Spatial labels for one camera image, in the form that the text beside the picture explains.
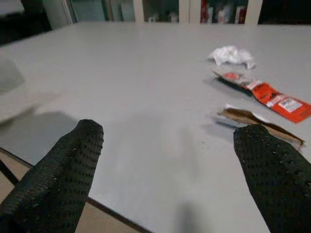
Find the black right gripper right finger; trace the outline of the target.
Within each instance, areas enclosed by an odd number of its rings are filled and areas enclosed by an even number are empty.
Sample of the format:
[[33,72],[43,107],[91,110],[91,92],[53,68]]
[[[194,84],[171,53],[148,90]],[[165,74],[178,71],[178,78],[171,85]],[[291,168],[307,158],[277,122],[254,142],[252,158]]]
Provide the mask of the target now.
[[259,124],[234,131],[234,151],[270,233],[311,233],[311,163]]

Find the glass sliding door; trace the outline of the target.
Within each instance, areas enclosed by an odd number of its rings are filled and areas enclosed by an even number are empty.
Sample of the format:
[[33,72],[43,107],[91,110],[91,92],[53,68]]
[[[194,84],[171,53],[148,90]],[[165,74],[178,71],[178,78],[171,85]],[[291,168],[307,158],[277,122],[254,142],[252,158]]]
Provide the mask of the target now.
[[42,0],[54,26],[84,21],[135,21],[133,0]]

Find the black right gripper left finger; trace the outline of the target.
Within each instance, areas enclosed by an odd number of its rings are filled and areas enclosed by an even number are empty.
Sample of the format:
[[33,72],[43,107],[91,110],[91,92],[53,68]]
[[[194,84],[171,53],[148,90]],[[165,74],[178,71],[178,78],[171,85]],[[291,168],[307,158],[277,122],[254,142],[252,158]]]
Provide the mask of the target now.
[[75,233],[103,143],[103,127],[80,120],[0,203],[0,233]]

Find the white glass-door cabinet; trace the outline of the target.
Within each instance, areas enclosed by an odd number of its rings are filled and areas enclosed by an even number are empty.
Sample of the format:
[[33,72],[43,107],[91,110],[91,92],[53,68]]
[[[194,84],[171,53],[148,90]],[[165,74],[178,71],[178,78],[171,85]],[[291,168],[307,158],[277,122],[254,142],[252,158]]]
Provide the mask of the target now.
[[[263,0],[248,0],[245,25],[256,26]],[[133,0],[136,23],[144,23],[143,0]],[[201,16],[201,0],[179,0],[179,22],[182,24],[199,24]]]

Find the large crumpled white tissue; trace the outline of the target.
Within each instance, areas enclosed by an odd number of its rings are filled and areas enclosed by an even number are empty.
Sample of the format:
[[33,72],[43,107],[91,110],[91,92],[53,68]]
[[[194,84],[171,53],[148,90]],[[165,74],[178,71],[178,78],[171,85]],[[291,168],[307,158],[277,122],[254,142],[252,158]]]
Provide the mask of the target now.
[[223,64],[245,65],[247,69],[253,69],[256,66],[251,53],[236,46],[217,48],[207,57],[207,60],[214,61],[217,66]]

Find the red snack wrapper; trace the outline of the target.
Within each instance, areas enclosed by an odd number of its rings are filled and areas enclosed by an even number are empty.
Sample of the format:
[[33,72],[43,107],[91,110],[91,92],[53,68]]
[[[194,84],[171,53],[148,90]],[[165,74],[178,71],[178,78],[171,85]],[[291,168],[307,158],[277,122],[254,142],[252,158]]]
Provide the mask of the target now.
[[240,71],[214,70],[213,73],[232,87],[251,94],[257,102],[292,123],[298,124],[311,117],[311,104],[281,93],[263,80]]

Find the grey folding table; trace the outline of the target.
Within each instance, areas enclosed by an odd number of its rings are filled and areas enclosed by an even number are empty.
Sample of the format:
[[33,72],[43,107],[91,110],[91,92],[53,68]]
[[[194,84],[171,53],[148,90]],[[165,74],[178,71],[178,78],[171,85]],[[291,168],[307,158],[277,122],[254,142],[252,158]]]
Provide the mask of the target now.
[[248,50],[249,71],[311,103],[311,26],[84,22],[0,47],[35,109],[0,128],[0,148],[34,165],[80,119],[104,128],[90,197],[155,233],[270,233],[234,152],[226,105],[254,112],[304,139],[294,124],[215,79],[208,55]]

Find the torn brown silver wrapper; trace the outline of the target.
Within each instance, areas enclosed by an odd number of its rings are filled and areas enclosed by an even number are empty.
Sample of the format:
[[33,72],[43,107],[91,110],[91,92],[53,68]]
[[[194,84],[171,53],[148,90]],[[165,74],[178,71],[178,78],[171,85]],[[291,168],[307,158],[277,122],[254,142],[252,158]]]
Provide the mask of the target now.
[[265,127],[272,136],[290,143],[297,150],[301,150],[306,145],[305,141],[300,137],[267,121],[262,116],[254,114],[251,111],[236,108],[229,104],[216,114],[215,120],[219,124],[224,124],[232,128],[241,128],[247,125],[259,124]]

